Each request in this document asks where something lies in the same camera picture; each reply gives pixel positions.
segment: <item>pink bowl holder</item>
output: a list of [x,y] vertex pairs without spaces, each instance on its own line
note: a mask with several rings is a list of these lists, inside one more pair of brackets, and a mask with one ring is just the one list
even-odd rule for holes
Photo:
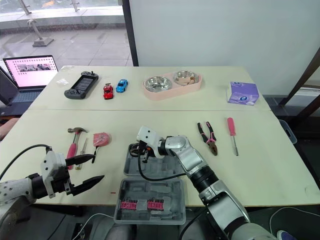
[[201,83],[202,83],[202,76],[201,75],[196,73],[198,75],[198,82],[197,83],[187,85],[187,86],[181,86],[174,81],[174,74],[175,74],[175,72],[170,72],[170,73],[158,75],[159,77],[166,77],[171,81],[172,88],[169,90],[166,90],[166,91],[160,91],[160,92],[149,91],[145,88],[145,81],[147,79],[144,80],[142,82],[142,88],[143,88],[144,95],[150,100],[159,101],[159,100],[168,99],[168,98],[172,98],[172,97],[183,95],[183,94],[192,93],[192,92],[198,91],[200,89]]

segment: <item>pink hammer handle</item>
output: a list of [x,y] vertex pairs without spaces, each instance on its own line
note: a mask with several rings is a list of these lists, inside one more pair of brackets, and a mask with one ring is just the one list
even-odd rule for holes
[[235,123],[232,117],[228,117],[227,119],[228,122],[228,127],[230,131],[230,136],[235,136],[236,135],[236,129],[235,129]]
[[[74,157],[74,156],[76,155],[76,152],[77,152],[77,144],[72,143],[72,144],[70,145],[70,147],[69,147],[69,151],[68,151],[68,154],[67,154],[66,158],[68,159],[68,158]],[[69,170],[71,170],[71,169],[73,169],[73,168],[74,168],[73,165],[68,166],[68,169],[69,169]]]

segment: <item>gray tool case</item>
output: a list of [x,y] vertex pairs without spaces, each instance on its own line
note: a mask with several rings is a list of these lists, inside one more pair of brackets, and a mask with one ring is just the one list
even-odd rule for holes
[[[143,173],[153,179],[169,177],[183,173],[176,157],[165,156],[162,159],[149,157],[143,163]],[[129,150],[124,165],[124,174],[131,176],[122,180],[118,201],[114,212],[117,224],[146,225],[183,225],[186,221],[184,182],[179,178],[165,181],[147,181],[138,170],[138,158],[130,155]],[[121,202],[136,203],[136,210],[121,209]],[[163,210],[148,209],[148,201],[163,203]]]

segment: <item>laptop screen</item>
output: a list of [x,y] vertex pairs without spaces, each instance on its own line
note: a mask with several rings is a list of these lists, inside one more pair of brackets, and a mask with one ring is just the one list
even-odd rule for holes
[[45,87],[58,72],[52,55],[3,59],[19,88]]

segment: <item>white wall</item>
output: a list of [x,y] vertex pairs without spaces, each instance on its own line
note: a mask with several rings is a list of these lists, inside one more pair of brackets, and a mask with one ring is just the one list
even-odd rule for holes
[[244,66],[266,95],[287,95],[320,46],[320,0],[130,0],[130,7],[140,66]]

